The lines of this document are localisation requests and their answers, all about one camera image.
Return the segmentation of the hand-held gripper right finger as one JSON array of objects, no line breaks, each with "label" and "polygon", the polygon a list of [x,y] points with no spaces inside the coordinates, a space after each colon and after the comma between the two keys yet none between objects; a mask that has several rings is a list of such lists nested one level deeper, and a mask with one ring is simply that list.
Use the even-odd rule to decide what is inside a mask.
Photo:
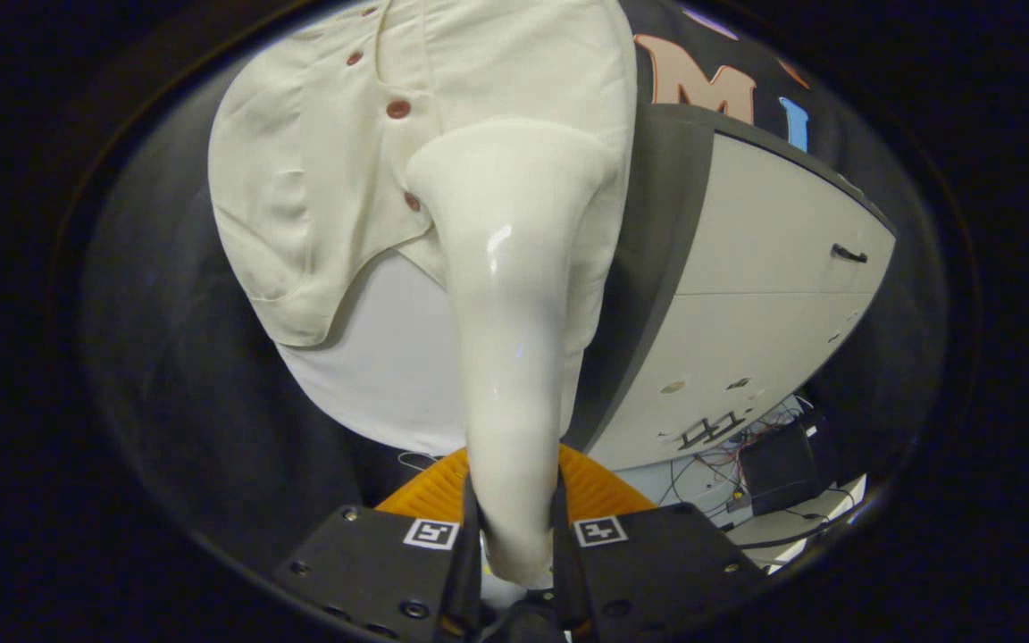
[{"label": "hand-held gripper right finger", "polygon": [[690,502],[660,507],[570,446],[558,464],[554,610],[576,642],[681,642],[764,586]]}]

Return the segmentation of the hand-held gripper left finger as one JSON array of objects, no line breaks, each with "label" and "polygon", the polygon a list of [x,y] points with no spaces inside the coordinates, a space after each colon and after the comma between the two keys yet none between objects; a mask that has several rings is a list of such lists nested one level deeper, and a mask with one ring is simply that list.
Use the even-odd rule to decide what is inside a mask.
[{"label": "hand-held gripper left finger", "polygon": [[275,585],[364,638],[466,642],[483,627],[481,528],[458,449],[380,507],[343,505],[275,565]]}]

